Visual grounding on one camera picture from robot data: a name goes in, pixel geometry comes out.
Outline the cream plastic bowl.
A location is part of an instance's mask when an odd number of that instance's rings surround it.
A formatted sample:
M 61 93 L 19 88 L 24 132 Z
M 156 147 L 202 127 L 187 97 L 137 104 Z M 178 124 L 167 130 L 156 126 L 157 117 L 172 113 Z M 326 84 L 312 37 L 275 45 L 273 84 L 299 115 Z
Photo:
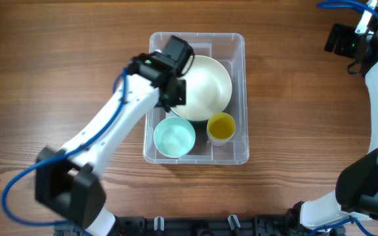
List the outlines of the cream plastic bowl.
M 186 103 L 172 109 L 179 117 L 193 122 L 203 122 L 224 111 L 232 96 L 232 80 L 226 68 L 217 60 L 197 55 L 188 72 Z

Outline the mint green plastic bowl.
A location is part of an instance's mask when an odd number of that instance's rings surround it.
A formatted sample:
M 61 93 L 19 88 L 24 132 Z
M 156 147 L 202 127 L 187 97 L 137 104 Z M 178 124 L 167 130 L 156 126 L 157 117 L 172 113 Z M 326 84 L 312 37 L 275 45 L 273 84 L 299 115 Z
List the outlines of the mint green plastic bowl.
M 164 156 L 180 158 L 188 154 L 196 142 L 193 125 L 181 117 L 168 117 L 154 130 L 154 144 Z

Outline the yellow plastic cup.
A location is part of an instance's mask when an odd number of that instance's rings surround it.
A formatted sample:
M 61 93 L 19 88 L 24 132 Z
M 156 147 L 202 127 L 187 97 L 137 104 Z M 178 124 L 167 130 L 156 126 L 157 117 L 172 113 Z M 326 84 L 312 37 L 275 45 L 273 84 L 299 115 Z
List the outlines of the yellow plastic cup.
M 218 140 L 229 140 L 236 131 L 236 122 L 228 113 L 216 113 L 207 122 L 207 133 Z

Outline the cream plastic cup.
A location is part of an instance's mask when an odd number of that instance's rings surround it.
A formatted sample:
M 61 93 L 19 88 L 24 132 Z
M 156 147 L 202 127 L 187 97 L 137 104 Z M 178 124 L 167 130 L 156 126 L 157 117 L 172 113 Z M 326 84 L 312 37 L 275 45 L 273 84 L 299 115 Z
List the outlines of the cream plastic cup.
M 233 130 L 207 130 L 207 137 L 213 146 L 223 146 L 233 137 Z

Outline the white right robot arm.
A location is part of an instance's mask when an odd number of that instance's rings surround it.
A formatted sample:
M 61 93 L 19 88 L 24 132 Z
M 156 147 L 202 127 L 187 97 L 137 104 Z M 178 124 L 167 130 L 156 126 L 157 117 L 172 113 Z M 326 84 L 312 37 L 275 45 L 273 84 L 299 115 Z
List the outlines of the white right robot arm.
M 368 153 L 344 169 L 335 189 L 314 201 L 299 202 L 274 222 L 282 235 L 341 235 L 346 224 L 378 220 L 378 1 L 323 1 L 321 9 L 353 9 L 362 13 L 355 28 L 334 24 L 325 50 L 353 59 L 360 66 L 371 105 L 371 140 Z

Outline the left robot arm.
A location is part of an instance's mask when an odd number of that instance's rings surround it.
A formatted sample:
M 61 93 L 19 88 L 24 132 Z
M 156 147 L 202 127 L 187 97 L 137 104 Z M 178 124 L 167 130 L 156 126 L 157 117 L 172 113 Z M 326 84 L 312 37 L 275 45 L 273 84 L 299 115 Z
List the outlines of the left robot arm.
M 186 103 L 182 76 L 194 61 L 189 43 L 170 36 L 164 48 L 131 58 L 114 82 L 112 97 L 60 150 L 37 156 L 35 200 L 91 235 L 118 235 L 100 183 L 110 157 L 148 111 Z

